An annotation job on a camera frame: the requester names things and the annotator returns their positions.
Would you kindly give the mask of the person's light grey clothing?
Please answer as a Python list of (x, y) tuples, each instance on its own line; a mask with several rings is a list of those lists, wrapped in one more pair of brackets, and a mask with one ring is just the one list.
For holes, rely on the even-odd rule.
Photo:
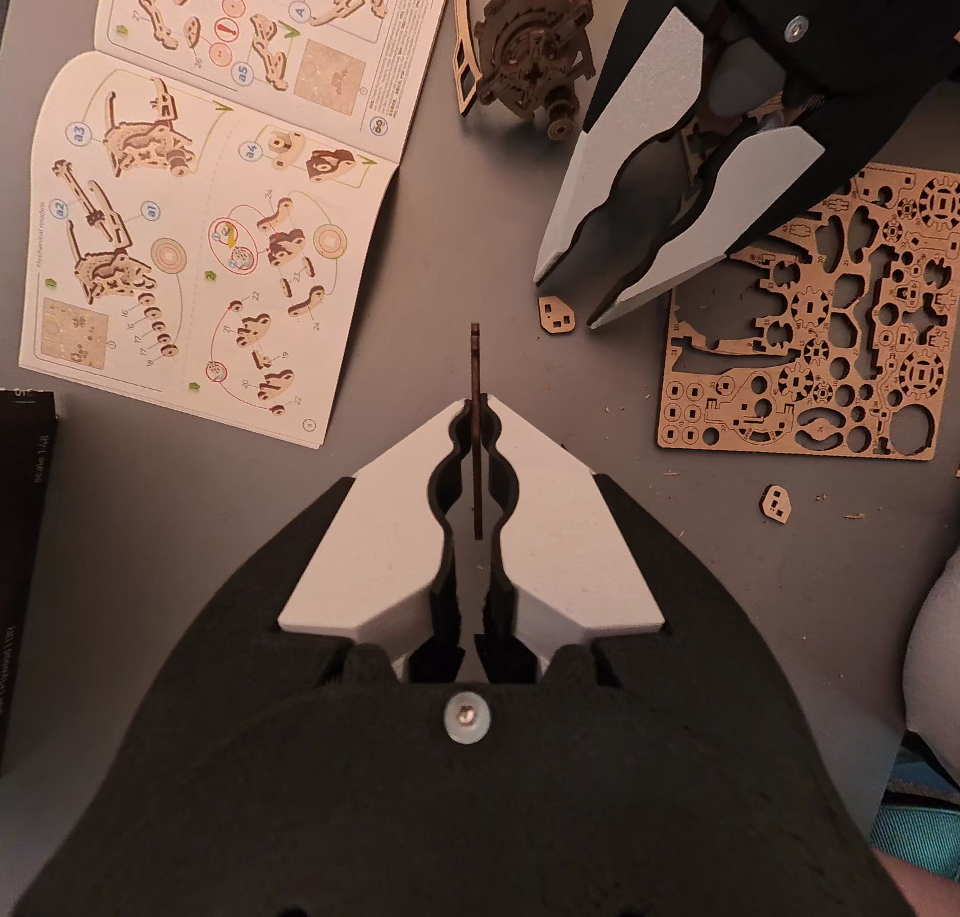
[(959, 563), (955, 554), (924, 600), (903, 669), (907, 726), (948, 762), (959, 736)]

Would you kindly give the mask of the laser-cut plywood part sheet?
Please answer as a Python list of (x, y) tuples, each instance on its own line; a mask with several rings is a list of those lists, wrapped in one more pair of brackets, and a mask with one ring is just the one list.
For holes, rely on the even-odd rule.
[(663, 448), (929, 460), (958, 316), (955, 172), (867, 165), (731, 260), (773, 314), (717, 339), (670, 299)]

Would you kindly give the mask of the partly built wooden gear model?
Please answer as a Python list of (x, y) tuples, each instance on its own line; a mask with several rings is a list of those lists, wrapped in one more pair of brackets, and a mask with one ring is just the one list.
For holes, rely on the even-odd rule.
[(542, 109), (550, 140), (564, 140), (579, 111), (575, 81), (594, 77), (587, 25), (592, 0), (490, 0), (471, 23), (469, 0), (454, 0), (453, 74), (459, 111), (501, 102), (532, 122)]

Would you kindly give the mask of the dark wooden model part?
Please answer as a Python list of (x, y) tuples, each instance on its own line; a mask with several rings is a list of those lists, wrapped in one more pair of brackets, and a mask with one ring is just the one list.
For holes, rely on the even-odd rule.
[(470, 440), (472, 472), (472, 509), (474, 539), (484, 537), (483, 518), (483, 463), (482, 463), (482, 393), (481, 393), (481, 328), (479, 323), (470, 325)]

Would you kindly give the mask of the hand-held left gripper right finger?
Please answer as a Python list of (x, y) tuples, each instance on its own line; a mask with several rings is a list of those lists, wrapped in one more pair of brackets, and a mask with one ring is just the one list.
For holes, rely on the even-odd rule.
[(493, 396), (482, 438), (494, 527), (484, 631), (490, 683), (533, 683), (558, 648), (657, 633), (664, 616), (594, 473)]

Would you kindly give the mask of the teal cloth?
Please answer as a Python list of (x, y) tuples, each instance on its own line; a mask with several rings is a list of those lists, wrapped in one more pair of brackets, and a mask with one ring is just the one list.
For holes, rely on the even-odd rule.
[(959, 880), (959, 793), (922, 755), (901, 747), (870, 831), (870, 844)]

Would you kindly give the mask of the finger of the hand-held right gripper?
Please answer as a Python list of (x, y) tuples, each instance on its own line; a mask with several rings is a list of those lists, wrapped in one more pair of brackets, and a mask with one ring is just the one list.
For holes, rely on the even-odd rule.
[(824, 146), (800, 126), (749, 125), (702, 167), (677, 219), (588, 318), (599, 328), (725, 258), (756, 221), (821, 157)]
[(672, 8), (591, 129), (581, 132), (539, 248), (537, 284), (570, 251), (585, 219), (607, 202), (630, 156), (694, 105), (703, 46), (702, 32)]

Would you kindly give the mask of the open instruction booklet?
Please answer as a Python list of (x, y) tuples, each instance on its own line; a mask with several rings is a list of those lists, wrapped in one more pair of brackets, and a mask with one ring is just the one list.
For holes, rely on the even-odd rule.
[(31, 153), (20, 364), (309, 448), (446, 0), (99, 0)]

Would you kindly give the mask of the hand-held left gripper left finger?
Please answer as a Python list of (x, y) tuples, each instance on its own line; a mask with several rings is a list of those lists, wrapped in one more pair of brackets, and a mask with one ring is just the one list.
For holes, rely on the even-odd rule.
[(382, 647), (414, 683), (449, 683), (460, 646), (450, 507), (471, 447), (457, 401), (358, 470), (278, 617), (284, 631)]

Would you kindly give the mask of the black model kit box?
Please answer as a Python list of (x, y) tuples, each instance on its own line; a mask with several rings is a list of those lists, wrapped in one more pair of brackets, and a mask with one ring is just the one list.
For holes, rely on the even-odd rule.
[(1, 391), (2, 743), (10, 721), (57, 424), (52, 393)]

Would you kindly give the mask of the wooden frame piece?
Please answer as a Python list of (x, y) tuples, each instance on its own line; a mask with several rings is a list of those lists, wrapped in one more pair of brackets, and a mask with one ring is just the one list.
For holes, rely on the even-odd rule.
[(731, 116), (719, 116), (710, 109), (706, 100), (698, 103), (693, 116), (680, 130), (688, 183), (679, 199), (678, 213), (681, 213), (695, 198), (701, 187), (699, 174), (703, 163), (726, 138), (734, 135), (744, 121), (753, 120), (756, 124), (762, 124), (768, 115), (778, 114), (782, 110), (782, 93), (780, 91), (758, 107)]

